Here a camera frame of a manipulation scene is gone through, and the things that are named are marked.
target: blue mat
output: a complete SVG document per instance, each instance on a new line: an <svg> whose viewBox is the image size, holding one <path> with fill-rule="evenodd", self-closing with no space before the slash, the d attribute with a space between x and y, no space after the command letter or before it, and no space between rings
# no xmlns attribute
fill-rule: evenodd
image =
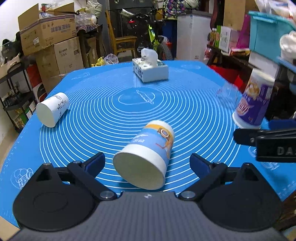
<svg viewBox="0 0 296 241"><path fill-rule="evenodd" d="M36 114L12 147L0 174L0 215L14 225L12 204L20 189L44 162L55 167L85 161L101 151L106 165L97 180L114 190L142 191L118 175L112 157L151 120L169 123L175 142L160 191L177 194L198 181L189 157L239 167L252 162L284 200L296 188L294 164L259 163L256 149L237 145L229 106L216 97L225 80L198 61L168 63L169 80L144 84L132 64L82 69L68 74L49 94L64 92L70 107L55 128L43 126Z"/></svg>

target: wooden chair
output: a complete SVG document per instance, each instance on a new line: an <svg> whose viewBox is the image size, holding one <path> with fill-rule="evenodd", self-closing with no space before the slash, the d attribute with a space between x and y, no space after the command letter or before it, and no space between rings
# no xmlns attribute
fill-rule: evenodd
<svg viewBox="0 0 296 241"><path fill-rule="evenodd" d="M117 56L118 53L121 53L121 52L124 52L127 50L131 50L131 55L133 58L135 58L135 52L136 52L135 43L136 43L137 37L136 36L125 36L125 37L115 38L113 28L111 25L110 14L107 10L105 11L105 15L106 15L106 19L107 19L109 35L111 38L111 44L112 44L112 49L113 49L114 54ZM117 44L120 44L120 43L132 43L133 48L118 48Z"/></svg>

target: chair backrest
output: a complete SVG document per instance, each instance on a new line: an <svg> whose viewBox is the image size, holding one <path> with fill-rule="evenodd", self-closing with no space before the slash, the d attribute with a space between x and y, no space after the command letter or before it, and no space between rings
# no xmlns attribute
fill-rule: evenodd
<svg viewBox="0 0 296 241"><path fill-rule="evenodd" d="M115 52L117 52L116 51L117 47L116 47L115 35L114 35L112 24L111 24L110 13L108 12L108 10L105 11L105 16L106 16L106 19L107 19L109 36L110 36L113 52L115 53Z"/></svg>

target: gray ribbed surface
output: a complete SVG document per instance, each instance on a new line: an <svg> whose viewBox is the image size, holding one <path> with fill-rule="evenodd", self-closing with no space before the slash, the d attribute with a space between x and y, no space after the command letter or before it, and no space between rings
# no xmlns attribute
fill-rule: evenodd
<svg viewBox="0 0 296 241"><path fill-rule="evenodd" d="M124 192L117 200L102 202L87 221L74 228L55 233L24 229L11 241L286 240L272 228L255 233L223 229L209 221L195 203L181 201L173 192L150 194L147 199L147 193Z"/></svg>

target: white paper cup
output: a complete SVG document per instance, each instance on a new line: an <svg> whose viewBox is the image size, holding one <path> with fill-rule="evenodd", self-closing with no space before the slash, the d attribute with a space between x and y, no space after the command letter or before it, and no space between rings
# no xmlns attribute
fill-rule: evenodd
<svg viewBox="0 0 296 241"><path fill-rule="evenodd" d="M174 143L172 127L161 120L149 122L113 157L116 171L136 187L156 190L165 184L165 173Z"/></svg>
<svg viewBox="0 0 296 241"><path fill-rule="evenodd" d="M38 103L36 106L36 114L42 124L47 127L55 127L69 105L68 97L60 92Z"/></svg>

